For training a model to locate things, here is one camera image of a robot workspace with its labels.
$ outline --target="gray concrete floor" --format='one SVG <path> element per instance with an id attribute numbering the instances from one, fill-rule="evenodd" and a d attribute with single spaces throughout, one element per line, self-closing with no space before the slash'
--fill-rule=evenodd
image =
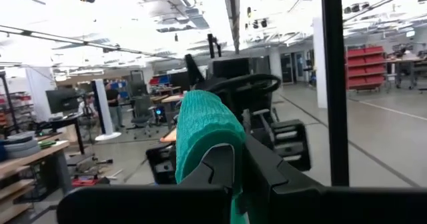
<path id="1" fill-rule="evenodd" d="M 427 94 L 393 89 L 390 93 L 352 93 L 349 98 L 351 186 L 427 186 L 423 135 L 427 129 Z M 285 86 L 276 91 L 273 104 L 280 120 L 300 119 L 306 124 L 312 158 L 312 169 L 306 175 L 330 185 L 328 112 L 317 108 L 316 91 L 302 85 Z M 114 183 L 150 184 L 153 176 L 149 166 L 142 165 L 145 151 L 166 132 L 160 129 L 159 135 L 149 141 L 133 141 L 133 136 L 124 135 L 123 139 L 95 144 L 93 151 L 100 159 L 114 159 L 109 174 L 123 169 Z M 33 215 L 60 198 L 58 191 L 36 203 Z M 55 223 L 54 212 L 48 212 L 37 223 Z"/>

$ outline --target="teal foam cover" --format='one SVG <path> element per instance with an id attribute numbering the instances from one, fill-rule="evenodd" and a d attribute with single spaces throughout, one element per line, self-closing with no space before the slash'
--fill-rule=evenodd
<path id="1" fill-rule="evenodd" d="M 242 192 L 242 151 L 245 131 L 233 113 L 213 93 L 189 91 L 181 104 L 177 125 L 176 172 L 180 183 L 214 145 L 228 143 L 235 153 L 234 200 Z M 232 202 L 231 223 L 245 223 Z"/>

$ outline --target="computer monitor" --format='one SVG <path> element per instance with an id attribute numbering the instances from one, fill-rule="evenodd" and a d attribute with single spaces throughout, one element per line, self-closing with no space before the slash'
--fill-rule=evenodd
<path id="1" fill-rule="evenodd" d="M 79 108 L 79 97 L 74 89 L 59 89 L 46 91 L 47 101 L 52 114 L 64 111 L 74 111 Z"/>
<path id="2" fill-rule="evenodd" d="M 212 65 L 214 77 L 231 79 L 234 77 L 250 74 L 248 58 L 214 61 Z"/>
<path id="3" fill-rule="evenodd" d="M 148 95 L 147 85 L 143 81 L 131 81 L 129 84 L 132 96 Z"/>

